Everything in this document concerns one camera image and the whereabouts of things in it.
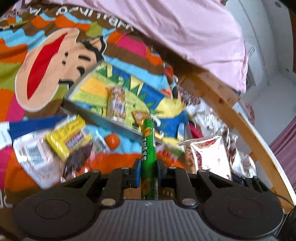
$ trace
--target orange ball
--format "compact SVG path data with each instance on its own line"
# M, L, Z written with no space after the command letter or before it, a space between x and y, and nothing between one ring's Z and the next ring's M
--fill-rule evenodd
M111 150L115 150L120 145L120 139L115 133L111 133L104 138Z

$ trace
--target pink curtain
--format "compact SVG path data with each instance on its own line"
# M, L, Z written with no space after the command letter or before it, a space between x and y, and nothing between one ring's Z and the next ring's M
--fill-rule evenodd
M296 190L296 117L271 144L271 150Z

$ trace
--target yellow snack box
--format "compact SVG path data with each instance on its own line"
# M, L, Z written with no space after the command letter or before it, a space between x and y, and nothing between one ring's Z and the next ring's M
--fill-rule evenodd
M89 143L92 135L86 128L85 120L77 115L76 119L45 135L45 139L56 154L63 160L77 148Z

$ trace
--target snack food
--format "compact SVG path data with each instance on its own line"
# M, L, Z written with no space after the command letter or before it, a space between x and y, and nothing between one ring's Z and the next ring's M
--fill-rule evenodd
M158 199L155 130L150 118L143 123L141 198Z
M115 86L110 88L107 116L124 123L126 119L126 94L123 87Z
M46 134L45 139L63 162L70 153L90 142L92 135L86 128L85 120L77 115L76 119Z
M221 136L191 139L178 144L185 148L185 166L187 172L197 173L204 169L228 180L231 179L223 139Z
M91 156L92 148L93 143L91 142L70 153L65 162L63 178L67 179L73 171L80 171L80 169L85 165L85 162Z
M132 112L133 117L137 123L138 126L142 128L144 120L150 117L150 114L146 111L141 111L141 110L134 110Z
M44 135L50 130L31 132L14 140L13 148L18 162L41 189L60 181L62 163L47 144Z
M104 140L111 150L115 150L120 145L120 139L115 133L107 135Z

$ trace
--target cartoon face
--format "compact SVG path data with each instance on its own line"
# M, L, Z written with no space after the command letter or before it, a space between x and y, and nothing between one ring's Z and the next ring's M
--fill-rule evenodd
M76 42L79 29L62 28L28 52L15 78L19 105L37 112L54 97L59 84L69 87L85 70L103 60L103 37Z

